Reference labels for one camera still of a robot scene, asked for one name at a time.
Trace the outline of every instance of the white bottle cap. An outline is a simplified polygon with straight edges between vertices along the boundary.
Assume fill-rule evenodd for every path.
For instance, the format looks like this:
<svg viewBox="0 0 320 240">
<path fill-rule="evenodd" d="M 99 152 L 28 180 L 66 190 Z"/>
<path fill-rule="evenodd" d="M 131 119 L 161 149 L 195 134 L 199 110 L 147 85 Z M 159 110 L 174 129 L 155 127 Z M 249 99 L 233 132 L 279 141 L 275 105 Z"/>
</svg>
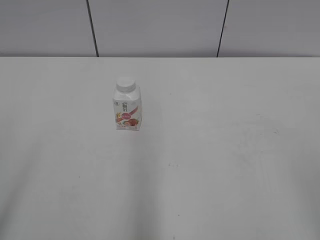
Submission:
<svg viewBox="0 0 320 240">
<path fill-rule="evenodd" d="M 121 76 L 116 81 L 116 89 L 122 93 L 130 93 L 136 89 L 136 81 L 130 76 Z"/>
</svg>

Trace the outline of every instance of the white wall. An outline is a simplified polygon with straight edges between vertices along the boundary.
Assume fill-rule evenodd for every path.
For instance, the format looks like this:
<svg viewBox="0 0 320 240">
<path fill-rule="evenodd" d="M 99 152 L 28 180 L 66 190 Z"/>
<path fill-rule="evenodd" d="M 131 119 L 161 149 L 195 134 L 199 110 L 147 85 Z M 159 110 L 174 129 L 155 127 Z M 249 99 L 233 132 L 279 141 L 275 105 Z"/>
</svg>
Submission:
<svg viewBox="0 0 320 240">
<path fill-rule="evenodd" d="M 100 56 L 215 57 L 227 0 L 90 0 Z"/>
<path fill-rule="evenodd" d="M 215 57 L 227 0 L 89 0 L 100 56 Z M 320 0 L 230 0 L 220 57 L 320 57 Z M 86 0 L 0 0 L 0 56 L 95 56 Z"/>
<path fill-rule="evenodd" d="M 0 56 L 95 56 L 85 0 L 0 0 Z"/>
<path fill-rule="evenodd" d="M 230 0 L 220 57 L 320 57 L 320 0 Z"/>
</svg>

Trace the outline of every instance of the table surface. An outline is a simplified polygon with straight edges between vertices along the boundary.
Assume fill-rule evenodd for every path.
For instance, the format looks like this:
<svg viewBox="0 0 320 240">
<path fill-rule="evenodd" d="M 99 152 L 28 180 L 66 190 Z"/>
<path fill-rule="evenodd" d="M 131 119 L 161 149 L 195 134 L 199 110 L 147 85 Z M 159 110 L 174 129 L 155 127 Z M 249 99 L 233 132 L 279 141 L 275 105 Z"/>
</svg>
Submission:
<svg viewBox="0 0 320 240">
<path fill-rule="evenodd" d="M 320 239 L 320 58 L 0 58 L 0 239 Z M 117 131 L 115 79 L 141 87 Z"/>
</svg>

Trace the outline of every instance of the fruit illustration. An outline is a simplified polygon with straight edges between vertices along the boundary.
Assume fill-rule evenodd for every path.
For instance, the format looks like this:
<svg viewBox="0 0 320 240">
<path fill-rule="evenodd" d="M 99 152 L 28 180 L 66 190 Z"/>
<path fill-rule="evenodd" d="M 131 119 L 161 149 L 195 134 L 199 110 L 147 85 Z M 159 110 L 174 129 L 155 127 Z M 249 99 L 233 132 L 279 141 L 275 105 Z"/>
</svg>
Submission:
<svg viewBox="0 0 320 240">
<path fill-rule="evenodd" d="M 131 118 L 129 121 L 130 126 L 136 126 L 139 121 L 137 119 Z"/>
</svg>

